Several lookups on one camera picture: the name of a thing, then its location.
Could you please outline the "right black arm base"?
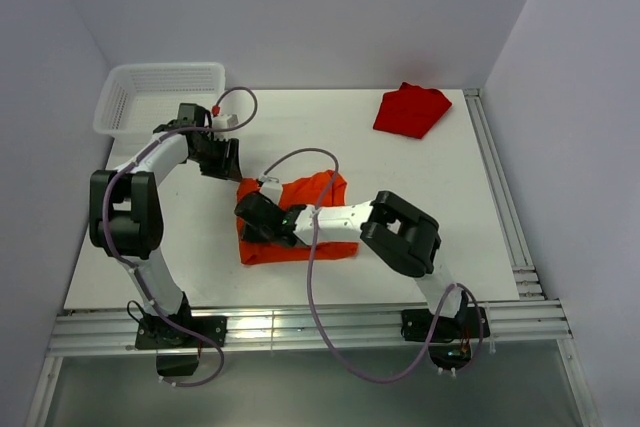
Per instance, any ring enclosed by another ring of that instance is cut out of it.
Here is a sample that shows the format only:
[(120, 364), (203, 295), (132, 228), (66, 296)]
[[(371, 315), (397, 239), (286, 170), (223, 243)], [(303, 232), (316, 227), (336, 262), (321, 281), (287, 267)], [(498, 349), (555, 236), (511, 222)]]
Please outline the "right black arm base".
[[(431, 327), (432, 313), (427, 309), (406, 309), (401, 312), (401, 336), (407, 342), (423, 342)], [(473, 307), (466, 307), (454, 318), (440, 317), (429, 345), (431, 361), (442, 369), (459, 369), (473, 357), (472, 340), (491, 335), (484, 308), (480, 316)]]

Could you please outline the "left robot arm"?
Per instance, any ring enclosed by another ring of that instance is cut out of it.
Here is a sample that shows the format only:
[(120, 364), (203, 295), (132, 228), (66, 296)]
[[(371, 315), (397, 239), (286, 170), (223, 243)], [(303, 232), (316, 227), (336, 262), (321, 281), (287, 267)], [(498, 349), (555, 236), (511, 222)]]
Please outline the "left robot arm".
[(164, 221), (158, 187), (188, 161), (203, 176), (240, 181), (239, 141), (225, 136), (238, 128), (234, 114), (182, 103), (177, 117), (156, 127), (129, 161), (97, 170), (90, 178), (91, 243), (116, 259), (138, 290), (143, 300), (139, 328), (172, 346), (191, 341), (195, 322), (161, 252)]

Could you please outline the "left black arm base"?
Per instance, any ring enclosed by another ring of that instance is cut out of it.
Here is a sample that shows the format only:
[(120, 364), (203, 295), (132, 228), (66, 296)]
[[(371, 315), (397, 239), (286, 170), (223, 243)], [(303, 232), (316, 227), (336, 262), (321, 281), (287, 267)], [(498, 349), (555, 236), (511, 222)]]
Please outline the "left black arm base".
[[(193, 317), (188, 328), (223, 347), (227, 332), (224, 316)], [(156, 353), (156, 372), (169, 378), (191, 377), (199, 366), (205, 343), (167, 325), (159, 317), (146, 316), (138, 321), (135, 349)]]

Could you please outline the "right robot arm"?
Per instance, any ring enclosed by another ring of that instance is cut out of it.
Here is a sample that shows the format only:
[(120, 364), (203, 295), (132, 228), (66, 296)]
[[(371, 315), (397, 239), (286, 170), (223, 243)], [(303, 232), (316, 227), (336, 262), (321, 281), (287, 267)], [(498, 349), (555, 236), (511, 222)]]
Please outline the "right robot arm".
[(416, 280), (438, 333), (452, 337), (467, 324), (469, 297), (438, 258), (438, 222), (393, 192), (356, 205), (286, 209), (252, 192), (237, 203), (235, 215), (244, 223), (242, 239), (288, 251), (360, 242), (393, 271)]

